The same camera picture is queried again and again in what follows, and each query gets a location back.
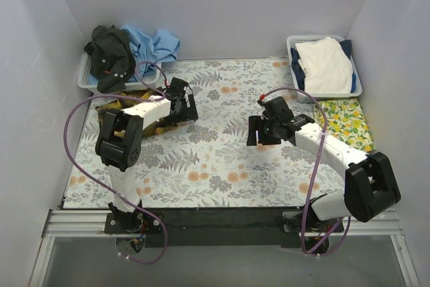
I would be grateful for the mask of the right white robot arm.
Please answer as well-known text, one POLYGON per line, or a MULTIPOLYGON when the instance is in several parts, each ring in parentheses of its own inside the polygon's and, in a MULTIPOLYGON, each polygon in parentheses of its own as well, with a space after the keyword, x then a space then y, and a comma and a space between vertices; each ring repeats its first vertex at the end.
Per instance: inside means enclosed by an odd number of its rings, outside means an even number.
POLYGON ((343 192, 309 201, 301 220, 306 229, 317 232, 329 220, 350 216, 368 222, 400 202, 400 190, 385 154, 360 151, 325 134, 312 118, 294 115, 282 97, 257 103, 263 113, 249 117, 247 146, 290 142, 315 155, 317 163, 329 165, 344 181, 343 192))

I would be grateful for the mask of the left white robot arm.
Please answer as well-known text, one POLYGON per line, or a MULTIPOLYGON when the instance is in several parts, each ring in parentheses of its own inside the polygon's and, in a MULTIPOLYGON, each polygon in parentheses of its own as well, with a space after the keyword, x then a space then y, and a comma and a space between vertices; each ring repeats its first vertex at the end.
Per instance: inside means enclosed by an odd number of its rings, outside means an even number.
POLYGON ((196 121, 198 112, 189 83, 176 77, 163 91, 147 102, 123 110, 109 109, 100 126, 96 154, 107 167, 114 201, 109 204, 114 220, 128 233, 142 228, 143 217, 135 208, 140 196, 135 188, 134 168, 141 153, 145 130, 170 130, 182 122, 196 121))

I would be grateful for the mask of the black pinstripe shirt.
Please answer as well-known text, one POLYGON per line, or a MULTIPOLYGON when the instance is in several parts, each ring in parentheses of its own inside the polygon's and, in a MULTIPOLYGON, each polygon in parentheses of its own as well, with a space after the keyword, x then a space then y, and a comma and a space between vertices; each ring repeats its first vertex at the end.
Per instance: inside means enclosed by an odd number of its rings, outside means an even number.
POLYGON ((97 26, 91 41, 84 47, 91 57, 90 75, 96 78, 97 90, 108 94, 122 91, 136 67, 128 34, 121 29, 97 26))

